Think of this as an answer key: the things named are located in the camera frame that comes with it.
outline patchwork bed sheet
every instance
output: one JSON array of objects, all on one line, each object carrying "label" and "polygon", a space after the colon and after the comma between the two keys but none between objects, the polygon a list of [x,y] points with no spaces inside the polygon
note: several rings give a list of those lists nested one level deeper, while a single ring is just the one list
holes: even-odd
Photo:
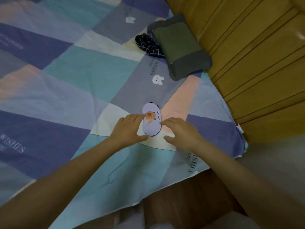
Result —
[{"label": "patchwork bed sheet", "polygon": [[[0,204],[107,138],[153,102],[229,156],[246,141],[204,72],[173,81],[165,59],[135,44],[164,0],[0,0]],[[140,126],[139,135],[143,135]],[[208,169],[161,131],[114,154],[51,228],[73,228]]]}]

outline black plaid cloth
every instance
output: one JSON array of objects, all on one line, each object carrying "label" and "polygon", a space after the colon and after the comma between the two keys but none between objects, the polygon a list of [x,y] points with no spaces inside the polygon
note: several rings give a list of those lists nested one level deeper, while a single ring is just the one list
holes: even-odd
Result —
[{"label": "black plaid cloth", "polygon": [[147,34],[137,35],[135,42],[140,49],[146,51],[152,57],[165,58],[161,47]]}]

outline hand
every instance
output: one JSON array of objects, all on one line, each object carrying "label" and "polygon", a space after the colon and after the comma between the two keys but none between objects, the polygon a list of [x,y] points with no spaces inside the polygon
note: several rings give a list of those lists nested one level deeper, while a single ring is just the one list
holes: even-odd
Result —
[{"label": "hand", "polygon": [[131,114],[125,118],[120,118],[116,123],[109,139],[113,139],[120,149],[132,146],[138,142],[146,141],[149,136],[138,136],[137,131],[139,129],[141,121],[145,115]]},{"label": "hand", "polygon": [[194,152],[202,142],[207,143],[194,125],[181,118],[171,117],[160,122],[160,124],[169,127],[173,131],[175,137],[164,136],[164,139],[176,147]]}]

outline green pillow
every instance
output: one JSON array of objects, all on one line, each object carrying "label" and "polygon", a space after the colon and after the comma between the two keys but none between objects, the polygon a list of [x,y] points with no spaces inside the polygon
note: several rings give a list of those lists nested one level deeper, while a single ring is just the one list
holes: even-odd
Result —
[{"label": "green pillow", "polygon": [[193,37],[182,13],[166,21],[150,24],[147,31],[152,32],[158,41],[173,80],[180,80],[194,71],[212,67],[211,57]]}]

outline wooden floor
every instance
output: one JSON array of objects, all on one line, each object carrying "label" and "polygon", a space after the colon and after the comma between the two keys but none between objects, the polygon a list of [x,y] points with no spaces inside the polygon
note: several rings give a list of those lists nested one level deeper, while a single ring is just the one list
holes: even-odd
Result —
[{"label": "wooden floor", "polygon": [[[171,223],[175,229],[200,229],[230,211],[246,214],[211,169],[151,194],[142,204],[146,228],[155,223]],[[112,229],[117,214],[77,229]]]}]

